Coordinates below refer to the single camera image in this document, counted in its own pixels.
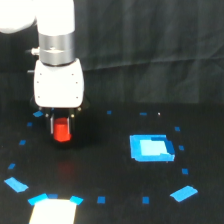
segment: white square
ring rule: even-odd
[[[69,200],[46,199],[35,204],[29,224],[73,224],[75,211]]]
[[[164,141],[140,140],[142,156],[169,154]]]

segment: blue square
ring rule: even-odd
[[[143,197],[142,204],[149,204],[149,197]]]
[[[27,123],[27,127],[32,127],[33,126],[33,123],[32,122],[28,122]]]
[[[19,145],[25,145],[26,144],[26,140],[21,140]]]
[[[182,169],[182,174],[188,175],[188,169]]]
[[[179,145],[179,149],[180,149],[181,151],[184,151],[184,146],[183,146],[183,145]]]
[[[9,170],[12,170],[12,169],[15,167],[15,165],[16,165],[16,164],[11,163],[11,164],[9,165],[8,169],[9,169]]]
[[[175,131],[180,131],[180,128],[179,127],[175,127]]]
[[[140,113],[141,116],[147,116],[147,113]]]
[[[105,204],[105,197],[98,197],[97,204]]]
[[[47,196],[49,199],[57,199],[58,198],[57,194],[48,194]]]
[[[35,117],[41,117],[43,113],[41,111],[37,111],[36,113],[33,114]]]

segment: black surface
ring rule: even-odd
[[[75,146],[63,150],[49,141],[43,118],[33,112],[27,103],[17,103],[1,116],[0,223],[28,223],[27,200],[42,193],[83,198],[76,224],[223,223],[223,106],[96,105],[77,118]],[[175,162],[131,159],[134,134],[166,134]],[[22,139],[25,146],[19,146]],[[16,164],[13,170],[7,169],[10,163]],[[189,169],[188,176],[182,168]],[[4,183],[10,177],[29,189],[14,192]],[[198,194],[181,203],[169,196],[186,185]],[[106,197],[104,205],[97,204],[98,196]],[[149,196],[149,205],[142,204],[143,196]]]

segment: light blue square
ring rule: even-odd
[[[79,197],[76,197],[76,196],[72,196],[70,198],[70,201],[77,204],[77,205],[80,205],[83,202],[83,199],[79,198]]]
[[[21,140],[19,145],[25,145],[26,144],[26,140]]]
[[[105,197],[103,196],[99,196],[98,199],[97,199],[97,203],[98,204],[105,204]]]
[[[164,141],[141,140],[142,156],[159,156],[160,154],[168,154]]]
[[[173,197],[176,201],[181,202],[184,199],[196,194],[197,192],[198,191],[196,189],[194,189],[193,187],[186,186],[186,187],[174,192],[170,196]]]
[[[182,174],[188,175],[188,169],[182,169]]]
[[[149,204],[149,197],[143,197],[142,204]]]

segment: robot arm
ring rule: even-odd
[[[32,26],[34,9],[32,0],[0,0],[0,32],[11,34]]]

